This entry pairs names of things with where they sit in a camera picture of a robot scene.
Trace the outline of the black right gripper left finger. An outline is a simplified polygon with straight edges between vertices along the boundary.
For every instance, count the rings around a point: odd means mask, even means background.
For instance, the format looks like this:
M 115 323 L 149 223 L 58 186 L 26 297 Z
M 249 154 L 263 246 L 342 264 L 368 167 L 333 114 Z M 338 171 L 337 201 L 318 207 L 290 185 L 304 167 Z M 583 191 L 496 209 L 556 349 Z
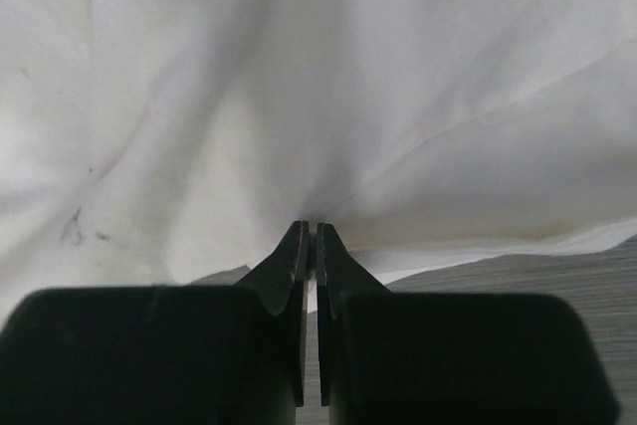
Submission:
M 45 289 L 1 331 L 5 424 L 292 424 L 310 231 L 232 285 Z

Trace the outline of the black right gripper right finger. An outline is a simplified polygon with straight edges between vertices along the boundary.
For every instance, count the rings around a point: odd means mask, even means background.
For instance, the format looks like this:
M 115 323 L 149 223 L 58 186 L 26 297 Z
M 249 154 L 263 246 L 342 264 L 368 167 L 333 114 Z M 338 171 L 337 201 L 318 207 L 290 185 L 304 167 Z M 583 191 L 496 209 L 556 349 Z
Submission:
M 394 293 L 315 236 L 320 399 L 333 424 L 614 424 L 620 404 L 564 300 Z

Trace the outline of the cream white t shirt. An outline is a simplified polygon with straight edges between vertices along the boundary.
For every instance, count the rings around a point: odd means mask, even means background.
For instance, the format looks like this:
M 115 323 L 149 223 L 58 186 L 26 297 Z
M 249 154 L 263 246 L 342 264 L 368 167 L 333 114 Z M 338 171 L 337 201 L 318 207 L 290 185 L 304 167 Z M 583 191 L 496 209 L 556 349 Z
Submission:
M 384 283 L 636 232 L 636 0 L 1 0 L 1 312 L 329 222 Z

